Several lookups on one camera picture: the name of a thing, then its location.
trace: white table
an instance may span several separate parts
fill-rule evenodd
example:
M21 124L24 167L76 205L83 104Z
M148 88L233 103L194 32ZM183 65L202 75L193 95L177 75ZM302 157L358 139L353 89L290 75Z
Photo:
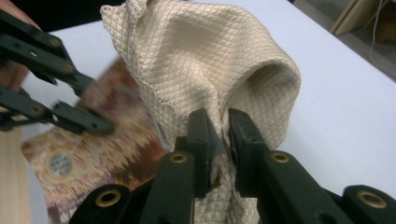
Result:
M286 0L200 2L250 11L300 67L303 84L281 150L293 154L323 188L337 194L346 186L364 184L396 198L395 83ZM100 22L56 35L87 75L99 75L117 55ZM34 79L24 87L46 105L77 99L66 86L52 88ZM25 136L43 130L31 127ZM32 173L29 181L33 223L46 223L43 195Z

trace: cloth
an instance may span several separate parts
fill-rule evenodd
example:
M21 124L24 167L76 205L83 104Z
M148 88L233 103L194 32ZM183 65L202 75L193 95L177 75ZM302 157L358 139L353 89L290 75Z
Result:
M54 127L27 140L22 153L44 191L49 224L67 224L88 194L107 184L136 189L155 177L162 139L122 59L81 95L78 107L110 119L107 135Z
M178 0L127 0L101 8L115 49L138 83L142 99L174 144L187 133L190 112L205 108L229 144L228 109L243 110L269 148L286 136L300 89L292 59L244 9ZM227 153L213 161L220 184L196 200L195 223L257 223L255 201L234 189Z

